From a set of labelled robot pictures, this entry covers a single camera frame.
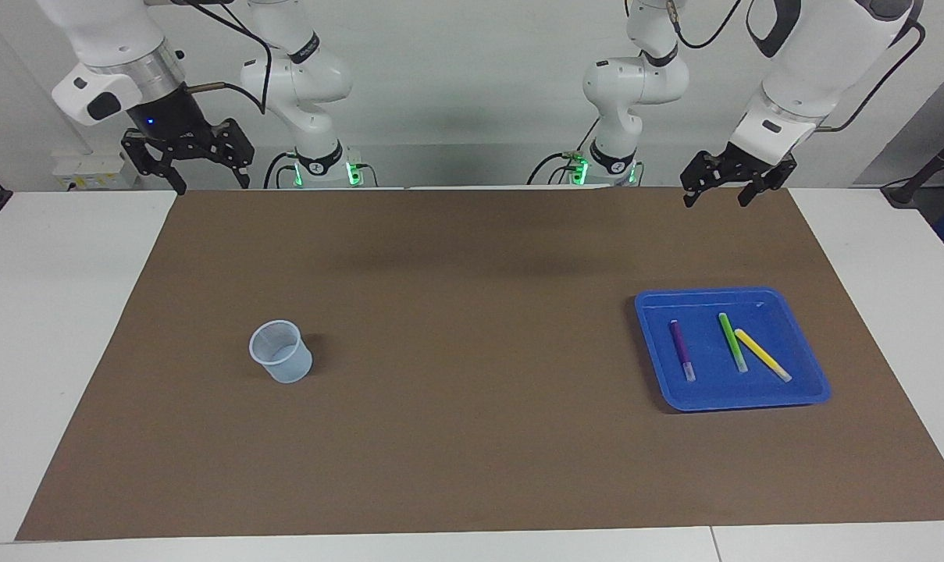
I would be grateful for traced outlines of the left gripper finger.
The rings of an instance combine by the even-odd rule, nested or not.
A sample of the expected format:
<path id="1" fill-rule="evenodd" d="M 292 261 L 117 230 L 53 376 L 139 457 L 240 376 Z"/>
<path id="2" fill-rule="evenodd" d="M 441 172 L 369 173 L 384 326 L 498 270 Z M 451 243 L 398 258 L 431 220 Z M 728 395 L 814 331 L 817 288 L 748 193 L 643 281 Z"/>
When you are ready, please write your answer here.
<path id="1" fill-rule="evenodd" d="M 731 183 L 733 180 L 733 160 L 731 150 L 712 155 L 700 151 L 693 156 L 681 173 L 683 204 L 692 208 L 704 192 Z"/>
<path id="2" fill-rule="evenodd" d="M 772 170 L 765 173 L 751 173 L 750 182 L 744 185 L 742 192 L 737 196 L 739 205 L 747 207 L 757 195 L 768 190 L 781 189 L 789 176 L 796 170 L 796 167 L 796 158 L 793 155 L 786 155 Z"/>

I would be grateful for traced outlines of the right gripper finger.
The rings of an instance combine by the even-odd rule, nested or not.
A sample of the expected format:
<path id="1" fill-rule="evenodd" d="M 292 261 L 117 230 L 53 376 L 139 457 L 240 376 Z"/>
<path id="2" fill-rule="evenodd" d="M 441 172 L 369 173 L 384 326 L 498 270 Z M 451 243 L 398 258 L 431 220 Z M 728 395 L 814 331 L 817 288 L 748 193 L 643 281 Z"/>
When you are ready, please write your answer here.
<path id="1" fill-rule="evenodd" d="M 120 143 L 137 173 L 165 179 L 176 195 L 186 194 L 187 183 L 173 164 L 176 148 L 174 140 L 150 138 L 141 131 L 125 131 Z"/>
<path id="2" fill-rule="evenodd" d="M 249 167 L 253 164 L 256 149 L 234 118 L 225 118 L 218 124 L 208 124 L 208 148 L 206 158 L 214 164 L 223 165 L 232 172 L 240 189 L 251 185 Z"/>

